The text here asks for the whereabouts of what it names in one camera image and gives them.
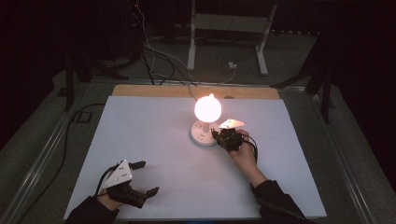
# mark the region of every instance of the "white tabletop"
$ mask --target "white tabletop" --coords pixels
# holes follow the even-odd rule
[[[219,99],[222,115],[238,119],[259,149],[258,165],[307,217],[325,217],[316,184],[282,100]],[[190,138],[193,98],[110,96],[64,217],[93,195],[103,172],[120,162],[146,161],[133,171],[141,192],[160,187],[142,209],[123,205],[130,220],[250,219],[260,217],[248,180],[220,146]]]

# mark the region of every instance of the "gray carpet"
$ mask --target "gray carpet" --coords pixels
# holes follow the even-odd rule
[[[253,48],[258,37],[237,35],[240,34],[235,34],[231,40],[224,37],[221,40],[208,38],[200,41],[197,47],[195,71],[191,73],[187,73],[183,64],[177,59],[172,59],[182,75],[175,72],[171,76],[172,66],[161,59],[161,56],[156,55],[155,66],[152,69],[156,75],[153,77],[158,83],[171,76],[163,85],[169,83],[181,85],[181,82],[187,84],[189,83],[187,79],[193,78],[200,82],[199,85],[267,86],[296,75],[315,41],[314,37],[307,35],[271,34],[264,49],[269,76],[263,77],[259,73]],[[186,37],[173,40],[154,37],[150,45],[154,49],[178,57],[183,63],[187,61],[189,40]],[[151,62],[152,55],[149,51],[147,58]],[[228,62],[236,62],[236,69],[230,69]],[[128,81],[120,82],[98,71],[93,72],[95,76],[92,83],[81,84],[76,81],[78,97],[73,107],[74,110],[86,105],[105,103],[107,96],[118,83],[149,84],[146,66],[140,61],[120,71],[120,74],[130,78]],[[382,174],[339,90],[332,87],[331,124],[324,124],[317,112],[317,98],[306,95],[302,91],[308,80],[309,77],[279,92],[290,112],[291,120],[328,214],[327,217],[315,221],[317,223],[396,223],[394,191]],[[45,164],[45,169],[37,179],[30,197],[23,202],[25,205],[31,204],[47,186],[62,162],[65,129],[58,138],[59,142],[49,141],[49,139],[54,130],[57,130],[60,120],[68,118],[63,112],[65,99],[57,96],[58,90],[64,87],[64,73],[55,77],[54,83],[55,90],[0,151],[0,170],[2,171],[0,173],[2,180],[0,182],[0,215],[5,213],[39,153],[43,151],[43,148],[49,147],[48,142],[54,145],[53,154],[49,155],[50,160],[48,164]],[[70,125],[64,167],[46,193],[27,213],[22,223],[64,222],[65,208],[103,107],[96,105],[87,111],[93,113],[92,121]],[[345,167],[340,160],[345,160],[347,166]],[[351,180],[355,181],[357,189],[353,189],[354,183],[351,184]],[[356,196],[351,192],[358,192],[361,195]],[[363,199],[363,201],[356,201],[356,198]],[[368,212],[364,209],[361,212],[362,207],[367,208]],[[21,214],[24,210],[19,210],[17,213]],[[117,223],[126,223],[126,221],[118,220]],[[220,223],[242,223],[242,221],[221,221]]]

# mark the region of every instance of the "black sleeve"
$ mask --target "black sleeve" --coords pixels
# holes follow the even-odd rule
[[[73,209],[65,224],[109,224],[114,222],[119,211],[110,211],[96,198],[88,197],[77,208]]]
[[[260,214],[265,223],[314,223],[305,218],[294,200],[282,191],[276,181],[266,180],[252,190],[261,205]]]

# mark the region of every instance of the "white desk frame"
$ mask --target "white desk frame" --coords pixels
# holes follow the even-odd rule
[[[262,42],[256,46],[257,60],[260,73],[268,75],[267,65],[265,64],[262,51],[271,29],[272,21],[276,12],[276,4],[273,4],[267,18],[261,17],[241,17],[226,15],[210,15],[195,12],[195,0],[191,4],[191,42],[187,69],[193,71],[195,67],[195,29],[243,31],[252,33],[262,33]]]

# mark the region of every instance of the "person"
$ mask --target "person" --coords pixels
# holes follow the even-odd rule
[[[249,133],[237,130],[249,141]],[[294,200],[285,194],[275,180],[268,179],[256,164],[252,145],[243,143],[237,151],[229,152],[233,162],[250,182],[251,190],[260,205],[263,223],[314,223],[305,218]],[[100,196],[88,197],[76,207],[67,218],[65,224],[112,223],[117,217],[122,203],[116,202],[102,189]]]

